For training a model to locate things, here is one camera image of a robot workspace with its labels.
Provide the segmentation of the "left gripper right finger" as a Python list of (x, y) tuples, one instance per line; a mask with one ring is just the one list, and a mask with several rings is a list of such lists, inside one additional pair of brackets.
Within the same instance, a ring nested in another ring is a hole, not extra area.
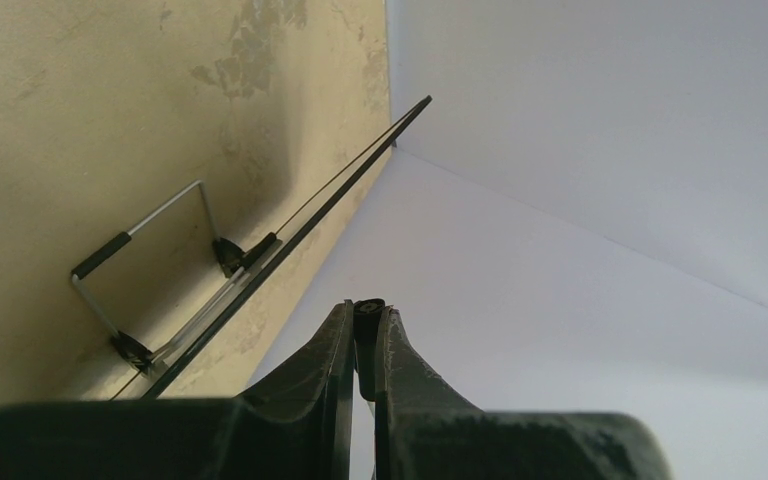
[(373, 348), (376, 479), (488, 479), (470, 435), (481, 410), (411, 345), (400, 312), (384, 308)]

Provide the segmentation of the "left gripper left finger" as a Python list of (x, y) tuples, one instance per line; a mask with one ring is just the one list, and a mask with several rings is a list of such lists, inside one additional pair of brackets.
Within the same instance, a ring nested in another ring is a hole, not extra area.
[(347, 479), (355, 378), (353, 304), (237, 399), (226, 479)]

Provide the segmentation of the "black marker cap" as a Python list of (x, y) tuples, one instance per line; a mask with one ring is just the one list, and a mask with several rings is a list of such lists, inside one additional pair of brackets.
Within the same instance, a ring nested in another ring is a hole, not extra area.
[(375, 400), (377, 334), (385, 307), (385, 301), (380, 298), (362, 300), (353, 306), (355, 370), (360, 394), (369, 402)]

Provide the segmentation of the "white whiteboard black frame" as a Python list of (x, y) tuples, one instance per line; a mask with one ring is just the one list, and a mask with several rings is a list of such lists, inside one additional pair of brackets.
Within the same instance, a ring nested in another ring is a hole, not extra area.
[[(426, 96), (407, 110), (357, 157), (335, 173), (277, 230), (266, 233), (248, 249), (219, 233), (206, 184), (196, 180), (135, 225), (118, 232), (73, 267), (70, 271), (71, 284), (108, 330), (109, 344), (131, 372), (130, 377), (111, 394), (111, 399), (154, 399), (165, 392), (296, 248), (396, 145), (398, 138), (432, 101), (432, 96)], [(225, 281), (169, 340), (157, 348), (150, 348), (114, 324), (86, 287), (85, 280), (130, 243), (140, 230), (193, 190), (198, 191), (204, 207), (211, 229), (213, 257)]]

